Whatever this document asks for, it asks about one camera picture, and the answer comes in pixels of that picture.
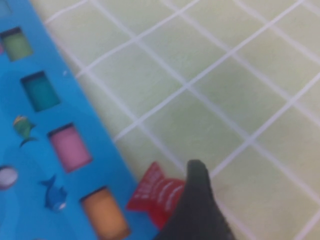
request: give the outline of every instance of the cartoon fish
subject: cartoon fish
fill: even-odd
[[[67,191],[64,189],[64,187],[56,187],[55,181],[56,175],[49,180],[41,181],[40,183],[47,187],[44,206],[54,212],[58,212],[64,209],[67,205]]]
[[[25,116],[17,116],[13,122],[14,130],[23,137],[23,141],[20,144],[20,148],[29,141],[36,141],[35,137],[30,137],[31,129],[33,129],[36,125],[31,123],[29,119]]]

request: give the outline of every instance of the blue board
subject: blue board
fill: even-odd
[[[147,214],[125,210],[137,186],[135,179],[31,4],[27,0],[7,0],[7,4],[11,14],[1,10],[0,34],[19,27],[33,51],[14,61],[8,53],[0,54],[0,166],[12,166],[18,172],[15,185],[0,191],[0,239],[98,239],[80,199],[101,187],[107,187],[113,194],[125,216],[131,229],[126,239],[152,239],[157,229]],[[38,79],[55,104],[35,109],[26,90],[32,84],[23,79],[39,73],[45,74],[56,96],[42,78]],[[22,147],[23,137],[13,126],[19,115],[36,125],[30,135],[37,140]],[[67,173],[48,133],[70,123],[80,134],[92,161]],[[59,212],[45,207],[46,188],[39,184],[53,175],[55,184],[68,193],[67,205]]]

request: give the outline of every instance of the grid pattern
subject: grid pattern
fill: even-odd
[[[32,2],[137,178],[199,158],[240,240],[319,239],[319,0]]]

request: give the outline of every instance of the teal square slot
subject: teal square slot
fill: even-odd
[[[7,17],[11,14],[10,7],[6,0],[0,0],[0,18]]]
[[[2,32],[0,38],[4,50],[12,62],[25,58],[34,52],[20,27]]]
[[[36,112],[60,103],[58,95],[43,71],[22,78],[21,82]]]

